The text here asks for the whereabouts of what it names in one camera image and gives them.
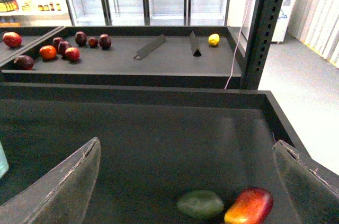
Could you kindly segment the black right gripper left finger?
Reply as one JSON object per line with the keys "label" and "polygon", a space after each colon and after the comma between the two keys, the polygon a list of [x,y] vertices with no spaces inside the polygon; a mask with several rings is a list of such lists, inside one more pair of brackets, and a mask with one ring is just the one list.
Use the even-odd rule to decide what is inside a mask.
{"label": "black right gripper left finger", "polygon": [[1,223],[82,223],[99,173],[92,138],[27,189],[1,205]]}

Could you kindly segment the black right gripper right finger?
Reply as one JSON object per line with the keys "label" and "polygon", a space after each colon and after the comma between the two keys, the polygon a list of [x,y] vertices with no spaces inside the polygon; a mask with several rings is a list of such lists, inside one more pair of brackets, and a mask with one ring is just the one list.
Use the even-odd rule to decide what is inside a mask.
{"label": "black right gripper right finger", "polygon": [[285,141],[273,159],[300,223],[338,223],[338,175]]}

